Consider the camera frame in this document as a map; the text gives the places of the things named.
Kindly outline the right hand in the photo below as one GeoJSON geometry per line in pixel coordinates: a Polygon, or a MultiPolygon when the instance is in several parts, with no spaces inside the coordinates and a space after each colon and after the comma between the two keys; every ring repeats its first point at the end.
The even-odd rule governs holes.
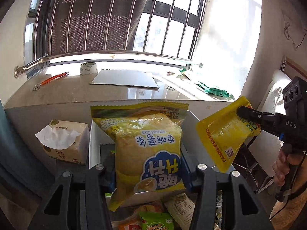
{"type": "MultiPolygon", "coordinates": [[[[280,149],[277,160],[274,162],[272,168],[275,172],[274,182],[277,186],[283,186],[285,177],[288,177],[290,171],[289,165],[298,166],[303,160],[304,152],[285,154],[283,149],[280,149]]],[[[293,190],[296,191],[306,183],[306,158],[301,167],[297,171],[297,176],[293,185],[293,190]]]]}

